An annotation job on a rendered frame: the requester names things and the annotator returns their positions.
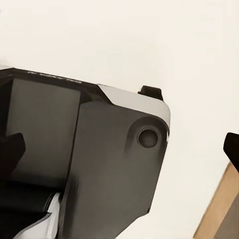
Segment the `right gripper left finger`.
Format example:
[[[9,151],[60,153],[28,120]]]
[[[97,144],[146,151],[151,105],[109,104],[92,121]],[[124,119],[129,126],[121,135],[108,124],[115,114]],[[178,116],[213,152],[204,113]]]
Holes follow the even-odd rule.
[[[0,138],[0,193],[25,151],[24,138],[20,132]]]

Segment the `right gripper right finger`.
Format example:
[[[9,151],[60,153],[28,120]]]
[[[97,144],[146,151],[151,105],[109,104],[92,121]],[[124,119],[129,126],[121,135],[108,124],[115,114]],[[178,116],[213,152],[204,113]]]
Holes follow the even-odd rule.
[[[239,172],[239,134],[228,132],[224,141],[224,152]]]

